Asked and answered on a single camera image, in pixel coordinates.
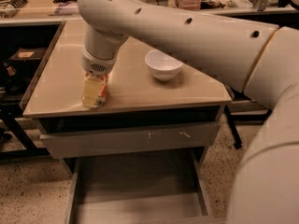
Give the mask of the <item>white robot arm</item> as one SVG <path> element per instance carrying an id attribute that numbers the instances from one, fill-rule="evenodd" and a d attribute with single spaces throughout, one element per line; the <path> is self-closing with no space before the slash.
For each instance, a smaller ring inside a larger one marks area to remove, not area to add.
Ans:
<path id="1" fill-rule="evenodd" d="M 95 36 L 132 36 L 271 109 L 238 167 L 226 224 L 299 224 L 299 35 L 268 23 L 78 0 Z"/>

